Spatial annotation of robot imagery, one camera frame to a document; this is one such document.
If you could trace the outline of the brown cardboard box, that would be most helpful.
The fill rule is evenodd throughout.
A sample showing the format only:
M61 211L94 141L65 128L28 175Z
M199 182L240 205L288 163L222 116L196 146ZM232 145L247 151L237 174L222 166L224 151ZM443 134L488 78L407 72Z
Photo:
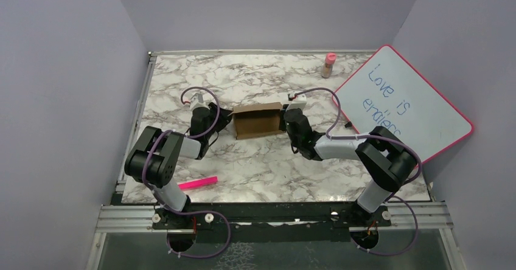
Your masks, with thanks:
M281 109L280 102L236 106L232 110L235 138L244 140L283 133Z

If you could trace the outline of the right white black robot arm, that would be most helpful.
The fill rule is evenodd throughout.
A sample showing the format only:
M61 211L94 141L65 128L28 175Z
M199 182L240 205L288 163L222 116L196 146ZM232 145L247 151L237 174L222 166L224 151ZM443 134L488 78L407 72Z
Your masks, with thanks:
M284 106L282 120L293 153L312 161L327 159L358 160L371 176L371 182L351 209L352 220L361 226L375 218L375 211L406 182L415 168L421 168L420 158L390 130L375 127L370 133L331 136L312 129L303 109L304 94L291 93Z

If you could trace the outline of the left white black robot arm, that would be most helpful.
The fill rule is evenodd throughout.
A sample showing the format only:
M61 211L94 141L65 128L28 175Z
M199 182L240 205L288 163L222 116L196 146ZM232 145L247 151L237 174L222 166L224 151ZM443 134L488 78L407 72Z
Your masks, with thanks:
M188 101L192 118L189 132L194 138L172 130L147 126L126 157L124 173L151 190L165 206L168 219L175 227L190 223L190 198L180 189L173 174L180 157L200 160L212 145L210 138L218 134L232 119L232 111L218 103L203 101L196 93Z

